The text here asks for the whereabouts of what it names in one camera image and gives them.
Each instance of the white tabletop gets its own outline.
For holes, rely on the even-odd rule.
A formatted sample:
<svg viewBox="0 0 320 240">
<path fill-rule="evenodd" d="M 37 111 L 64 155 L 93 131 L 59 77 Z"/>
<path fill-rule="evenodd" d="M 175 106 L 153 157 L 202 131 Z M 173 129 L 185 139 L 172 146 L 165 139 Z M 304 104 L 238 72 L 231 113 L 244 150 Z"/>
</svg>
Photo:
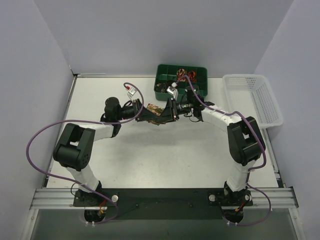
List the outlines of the white tabletop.
<svg viewBox="0 0 320 240">
<path fill-rule="evenodd" d="M 117 97 L 122 105 L 129 99 L 124 82 L 133 83 L 142 91 L 145 106 L 165 106 L 166 102 L 155 98 L 154 78 L 78 78 L 66 119 L 99 121 L 107 98 Z M 205 100 L 226 108 L 221 78 L 208 79 Z M 268 151 L 266 155 L 266 166 L 251 173 L 250 184 L 278 187 Z M 232 163 L 225 132 L 183 116 L 178 122 L 160 126 L 136 121 L 123 124 L 116 137 L 94 143 L 89 162 L 103 188 L 222 188 Z M 261 163 L 260 158 L 255 166 Z M 72 178 L 58 162 L 53 163 L 51 173 Z M 71 185 L 72 182 L 50 177 L 47 188 Z"/>
</svg>

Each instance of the cable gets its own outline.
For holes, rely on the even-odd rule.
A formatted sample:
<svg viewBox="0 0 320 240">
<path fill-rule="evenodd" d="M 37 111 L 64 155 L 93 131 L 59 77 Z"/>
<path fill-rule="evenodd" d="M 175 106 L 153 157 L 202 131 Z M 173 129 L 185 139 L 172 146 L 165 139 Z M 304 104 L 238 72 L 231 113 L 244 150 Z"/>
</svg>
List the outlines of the cable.
<svg viewBox="0 0 320 240">
<path fill-rule="evenodd" d="M 193 122 L 193 123 L 198 123 L 198 122 L 200 122 L 199 119 L 198 119 L 198 121 L 192 121 L 192 120 L 191 120 L 191 116 L 189 117 L 189 120 L 190 120 L 191 122 Z"/>
<path fill-rule="evenodd" d="M 178 82 L 179 82 L 182 78 L 184 78 L 184 77 L 188 80 L 189 85 L 190 85 L 190 88 L 191 88 L 194 96 L 196 97 L 196 99 L 199 101 L 199 103 L 201 103 L 204 107 L 206 107 L 206 108 L 208 108 L 208 109 L 210 109 L 210 110 L 212 110 L 212 111 L 216 111 L 216 112 L 218 112 L 218 113 L 225 114 L 226 116 L 233 116 L 233 115 L 235 115 L 235 114 L 239 115 L 239 116 L 241 117 L 241 119 L 244 121 L 244 123 L 247 125 L 247 127 L 249 128 L 249 130 L 250 130 L 250 132 L 252 133 L 252 135 L 253 135 L 254 139 L 256 140 L 256 142 L 258 143 L 259 148 L 260 148 L 261 153 L 262 153 L 262 156 L 263 156 L 263 163 L 262 163 L 260 166 L 254 166 L 254 167 L 250 167 L 250 168 L 248 169 L 248 174 L 247 174 L 245 183 L 246 183 L 246 185 L 247 185 L 249 188 L 252 188 L 252 189 L 254 189 L 254 190 L 262 193 L 262 194 L 266 197 L 266 199 L 267 199 L 268 202 L 269 202 L 269 210 L 268 210 L 266 216 L 265 216 L 264 218 L 262 218 L 261 220 L 258 220 L 258 221 L 252 222 L 252 223 L 239 223 L 239 224 L 235 224 L 234 222 L 230 222 L 230 223 L 231 223 L 231 224 L 234 224 L 234 225 L 237 225 L 237 226 L 252 226 L 252 225 L 259 224 L 259 223 L 265 221 L 265 220 L 269 217 L 269 215 L 270 215 L 270 213 L 271 213 L 271 211 L 272 211 L 270 198 L 269 198 L 263 191 L 261 191 L 260 189 L 258 189 L 258 188 L 256 188 L 256 187 L 253 187 L 253 186 L 249 185 L 249 183 L 248 183 L 249 177 L 250 177 L 250 172 L 251 172 L 252 170 L 255 170 L 255 169 L 261 169 L 261 168 L 263 168 L 263 167 L 267 164 L 267 156 L 266 156 L 266 153 L 265 153 L 264 146 L 262 145 L 260 139 L 258 138 L 257 134 L 255 133 L 254 129 L 252 128 L 252 126 L 251 126 L 251 124 L 248 122 L 248 120 L 245 118 L 245 116 L 243 116 L 243 115 L 242 115 L 240 112 L 238 112 L 238 111 L 234 111 L 234 112 L 232 112 L 232 113 L 227 113 L 227 112 L 221 111 L 221 110 L 219 110 L 219 109 L 214 109 L 214 108 L 212 108 L 212 107 L 209 107 L 208 105 L 206 105 L 206 104 L 199 98 L 199 96 L 198 96 L 197 93 L 195 92 L 195 88 L 194 88 L 194 86 L 192 85 L 192 82 L 191 82 L 191 80 L 190 80 L 190 78 L 189 78 L 188 75 L 183 75 L 183 76 L 178 80 Z"/>
<path fill-rule="evenodd" d="M 51 123 L 43 128 L 41 128 L 39 131 L 37 131 L 29 140 L 29 142 L 27 143 L 26 145 L 26 149 L 25 149 L 25 155 L 26 155 L 26 159 L 28 160 L 29 164 L 35 169 L 37 170 L 38 172 L 42 173 L 42 174 L 45 174 L 47 176 L 50 176 L 50 177 L 54 177 L 54 178 L 58 178 L 58 179 L 63 179 L 63 180 L 67 180 L 67 181 L 71 181 L 75 184 L 78 184 L 82 187 L 84 187 L 85 189 L 89 190 L 90 192 L 94 193 L 94 194 L 97 194 L 98 196 L 104 198 L 105 200 L 107 200 L 108 202 L 112 203 L 114 205 L 114 207 L 116 208 L 116 214 L 108 219 L 105 219 L 105 220 L 102 220 L 100 222 L 97 222 L 95 224 L 103 224 L 103 223 L 106 223 L 110 220 L 113 220 L 115 219 L 117 216 L 118 216 L 118 213 L 119 213 L 119 209 L 118 209 L 118 206 L 116 203 L 114 203 L 110 198 L 108 198 L 107 196 L 101 194 L 100 192 L 97 192 L 89 187 L 87 187 L 86 185 L 82 184 L 81 182 L 77 181 L 77 180 L 74 180 L 72 178 L 69 178 L 69 177 L 64 177 L 64 176 L 59 176 L 59 175 L 56 175 L 56 174 L 52 174 L 52 173 L 49 173 L 47 171 L 44 171 L 42 169 L 40 169 L 39 167 L 37 167 L 31 160 L 31 157 L 30 157 L 30 146 L 31 146 L 31 143 L 34 141 L 34 139 L 40 134 L 42 133 L 44 130 L 48 129 L 48 128 L 51 128 L 55 125 L 58 125 L 58 124 L 63 124 L 63 123 L 88 123 L 88 124 L 103 124 L 103 125 L 119 125 L 119 124 L 126 124 L 126 123 L 129 123 L 131 122 L 132 120 L 136 119 L 140 113 L 142 112 L 143 108 L 144 108 L 144 103 L 145 103 L 145 100 L 144 100 L 144 97 L 141 93 L 141 91 L 135 86 L 133 85 L 132 83 L 129 83 L 129 82 L 125 82 L 124 84 L 124 87 L 127 88 L 126 85 L 130 85 L 132 87 L 134 87 L 138 93 L 140 94 L 141 96 L 141 101 L 142 101 L 142 104 L 141 104 L 141 108 L 139 110 L 139 112 L 131 119 L 128 119 L 128 120 L 125 120 L 125 121 L 122 121 L 122 122 L 100 122 L 100 121 L 87 121 L 87 120 L 76 120 L 76 119 L 69 119 L 69 120 L 62 120 L 62 121 L 57 121 L 57 122 L 54 122 L 54 123 Z"/>
<path fill-rule="evenodd" d="M 132 104 L 132 101 L 129 100 L 129 101 L 127 101 L 123 106 L 126 107 L 126 106 L 130 106 L 131 104 Z"/>
<path fill-rule="evenodd" d="M 70 188 L 70 193 L 73 195 L 73 196 L 76 196 L 73 192 L 72 192 L 72 188 L 74 187 L 76 183 L 72 184 L 71 188 Z"/>
</svg>

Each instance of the gray wall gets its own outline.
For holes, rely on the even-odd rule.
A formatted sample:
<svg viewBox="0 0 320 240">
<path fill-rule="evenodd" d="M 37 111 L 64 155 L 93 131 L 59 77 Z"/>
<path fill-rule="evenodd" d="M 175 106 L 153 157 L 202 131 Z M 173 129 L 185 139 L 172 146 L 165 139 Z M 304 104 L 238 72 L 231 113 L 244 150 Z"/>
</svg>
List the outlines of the gray wall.
<svg viewBox="0 0 320 240">
<path fill-rule="evenodd" d="M 255 70 L 268 77 L 284 117 L 268 132 L 310 240 L 320 236 L 319 12 L 320 1 L 295 0 Z"/>
<path fill-rule="evenodd" d="M 293 0 L 35 0 L 74 73 L 253 73 Z"/>
<path fill-rule="evenodd" d="M 44 177 L 27 162 L 27 142 L 62 118 L 73 76 L 32 0 L 1 1 L 0 31 L 0 238 L 17 240 Z M 32 147 L 42 169 L 56 137 L 50 129 Z"/>
</svg>

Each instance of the green plastic bin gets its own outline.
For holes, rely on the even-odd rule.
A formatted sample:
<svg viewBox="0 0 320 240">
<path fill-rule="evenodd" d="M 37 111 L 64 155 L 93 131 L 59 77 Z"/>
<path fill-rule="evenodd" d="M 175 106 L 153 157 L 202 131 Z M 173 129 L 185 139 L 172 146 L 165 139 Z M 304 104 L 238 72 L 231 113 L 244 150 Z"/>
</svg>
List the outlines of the green plastic bin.
<svg viewBox="0 0 320 240">
<path fill-rule="evenodd" d="M 167 65 L 160 64 L 156 71 L 155 82 L 154 82 L 154 94 L 155 98 L 159 101 L 167 101 L 168 98 L 172 98 L 169 93 L 166 92 L 157 92 L 157 84 L 167 83 L 167 81 L 177 81 L 177 71 L 179 69 L 184 69 L 186 72 L 194 71 L 196 73 L 196 82 L 193 82 L 193 85 L 199 86 L 200 95 L 206 97 L 208 95 L 208 71 L 205 67 L 198 66 L 182 66 L 182 65 Z M 181 81 L 178 83 L 178 99 L 177 102 L 180 102 L 181 97 L 185 92 L 186 86 L 189 86 L 188 81 Z"/>
</svg>

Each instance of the purple cable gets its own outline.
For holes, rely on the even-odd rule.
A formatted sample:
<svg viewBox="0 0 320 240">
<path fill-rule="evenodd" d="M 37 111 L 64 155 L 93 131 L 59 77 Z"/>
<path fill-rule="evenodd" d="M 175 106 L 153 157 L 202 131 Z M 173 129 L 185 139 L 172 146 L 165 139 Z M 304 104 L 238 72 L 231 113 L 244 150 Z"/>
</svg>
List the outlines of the purple cable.
<svg viewBox="0 0 320 240">
<path fill-rule="evenodd" d="M 244 121 L 244 123 L 247 125 L 247 127 L 249 128 L 249 130 L 250 130 L 250 132 L 252 133 L 252 135 L 253 135 L 254 139 L 256 140 L 256 142 L 258 143 L 258 145 L 259 145 L 259 147 L 260 147 L 260 150 L 261 150 L 261 152 L 262 152 L 263 163 L 262 163 L 260 166 L 254 166 L 254 167 L 250 167 L 250 168 L 248 169 L 248 175 L 247 175 L 247 177 L 246 177 L 245 183 L 246 183 L 246 185 L 247 185 L 249 188 L 252 188 L 252 189 L 254 189 L 254 190 L 262 193 L 262 194 L 266 197 L 266 199 L 267 199 L 268 202 L 269 202 L 269 210 L 268 210 L 268 213 L 266 214 L 266 216 L 265 216 L 263 219 L 258 220 L 258 221 L 254 221 L 254 222 L 251 222 L 251 223 L 239 223 L 239 224 L 237 224 L 237 226 L 243 226 L 243 227 L 245 227 L 245 226 L 252 226 L 252 225 L 259 224 L 259 223 L 265 221 L 265 220 L 269 217 L 269 215 L 270 215 L 270 213 L 271 213 L 271 211 L 272 211 L 270 198 L 269 198 L 263 191 L 261 191 L 261 190 L 259 190 L 258 188 L 255 188 L 255 187 L 249 185 L 249 183 L 248 183 L 248 181 L 249 181 L 249 176 L 250 176 L 250 171 L 255 170 L 255 169 L 261 169 L 261 168 L 263 168 L 263 167 L 267 164 L 267 156 L 266 156 L 266 153 L 265 153 L 264 146 L 262 145 L 260 139 L 258 138 L 257 134 L 255 133 L 254 129 L 252 128 L 252 126 L 251 126 L 251 124 L 248 122 L 248 120 L 245 118 L 245 116 L 243 116 L 243 115 L 242 115 L 240 112 L 238 112 L 238 111 L 234 111 L 234 112 L 232 112 L 232 113 L 226 113 L 226 112 L 224 112 L 224 111 L 221 111 L 221 110 L 218 110 L 218 109 L 214 109 L 214 108 L 212 108 L 212 107 L 209 107 L 209 106 L 206 105 L 203 101 L 201 101 L 201 99 L 198 97 L 198 95 L 197 95 L 197 93 L 195 92 L 195 89 L 194 89 L 194 87 L 193 87 L 193 85 L 192 85 L 192 83 L 191 83 L 191 80 L 190 80 L 190 78 L 188 77 L 188 75 L 182 76 L 177 82 L 179 82 L 179 81 L 180 81 L 182 78 L 184 78 L 184 77 L 186 77 L 186 79 L 188 80 L 189 85 L 190 85 L 190 88 L 192 89 L 192 92 L 193 92 L 194 96 L 196 97 L 196 99 L 199 101 L 199 103 L 201 103 L 203 106 L 205 106 L 206 108 L 208 108 L 208 109 L 210 109 L 210 110 L 212 110 L 212 111 L 216 111 L 216 112 L 218 112 L 218 113 L 225 114 L 226 116 L 233 116 L 233 115 L 235 115 L 235 114 L 239 115 L 239 116 L 241 117 L 241 119 Z"/>
<path fill-rule="evenodd" d="M 103 124 L 103 125 L 118 125 L 118 124 L 126 124 L 126 123 L 129 123 L 131 122 L 132 120 L 136 119 L 140 113 L 142 112 L 143 108 L 144 108 L 144 104 L 145 104 L 145 100 L 144 100 L 144 96 L 142 95 L 141 91 L 135 86 L 133 85 L 132 83 L 129 83 L 129 82 L 125 82 L 124 84 L 124 87 L 126 87 L 126 85 L 130 85 L 132 87 L 134 87 L 140 94 L 141 96 L 141 101 L 142 101 L 142 105 L 141 105 L 141 108 L 139 110 L 139 112 L 131 119 L 128 119 L 128 120 L 125 120 L 125 121 L 122 121 L 122 122 L 100 122 L 100 121 L 86 121 L 86 120 L 75 120 L 75 119 L 69 119 L 69 120 L 62 120 L 62 121 L 57 121 L 57 122 L 54 122 L 54 123 L 51 123 L 45 127 L 43 127 L 42 129 L 40 129 L 38 132 L 36 132 L 29 140 L 28 144 L 26 145 L 26 149 L 25 149 L 25 155 L 26 155 L 26 159 L 28 160 L 29 164 L 35 169 L 37 170 L 38 172 L 42 173 L 42 174 L 45 174 L 47 176 L 50 176 L 50 177 L 54 177 L 54 178 L 58 178 L 58 179 L 63 179 L 63 180 L 67 180 L 67 181 L 71 181 L 73 183 L 76 183 L 82 187 L 84 187 L 85 189 L 89 190 L 90 192 L 94 193 L 94 194 L 97 194 L 98 196 L 104 198 L 105 200 L 107 200 L 108 202 L 112 203 L 115 208 L 116 208 L 116 214 L 113 216 L 113 217 L 110 217 L 108 219 L 105 219 L 105 220 L 102 220 L 100 222 L 97 222 L 96 224 L 103 224 L 103 223 L 106 223 L 112 219 L 115 219 L 117 216 L 118 216 L 118 213 L 119 213 L 119 208 L 117 206 L 116 203 L 114 203 L 110 198 L 108 198 L 107 196 L 87 187 L 86 185 L 82 184 L 81 182 L 77 181 L 77 180 L 74 180 L 72 178 L 68 178 L 68 177 L 64 177 L 64 176 L 59 176 L 59 175 L 55 175 L 55 174 L 52 174 L 52 173 L 49 173 L 47 171 L 44 171 L 40 168 L 38 168 L 31 160 L 30 158 L 30 146 L 31 146 L 31 143 L 33 142 L 33 140 L 40 134 L 42 133 L 44 130 L 52 127 L 52 126 L 55 126 L 55 125 L 58 125 L 58 124 L 62 124 L 62 123 L 87 123 L 87 124 Z"/>
</svg>

